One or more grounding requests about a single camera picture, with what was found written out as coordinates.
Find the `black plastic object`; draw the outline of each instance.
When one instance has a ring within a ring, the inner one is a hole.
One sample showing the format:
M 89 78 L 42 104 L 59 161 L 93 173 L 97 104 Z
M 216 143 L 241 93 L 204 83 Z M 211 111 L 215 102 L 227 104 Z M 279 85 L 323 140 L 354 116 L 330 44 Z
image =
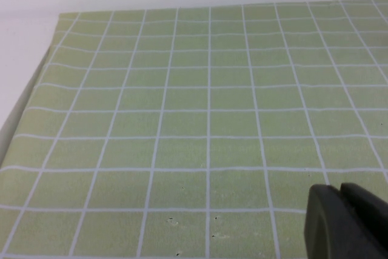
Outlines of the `black plastic object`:
M 388 259 L 388 204 L 354 183 L 313 185 L 304 239 L 309 259 Z

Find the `green cutting mat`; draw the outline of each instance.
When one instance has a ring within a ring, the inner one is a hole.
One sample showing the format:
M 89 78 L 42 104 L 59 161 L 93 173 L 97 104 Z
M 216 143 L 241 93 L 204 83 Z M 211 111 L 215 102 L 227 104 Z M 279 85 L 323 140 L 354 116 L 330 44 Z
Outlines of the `green cutting mat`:
M 305 258 L 309 187 L 387 166 L 388 0 L 62 14 L 0 258 Z

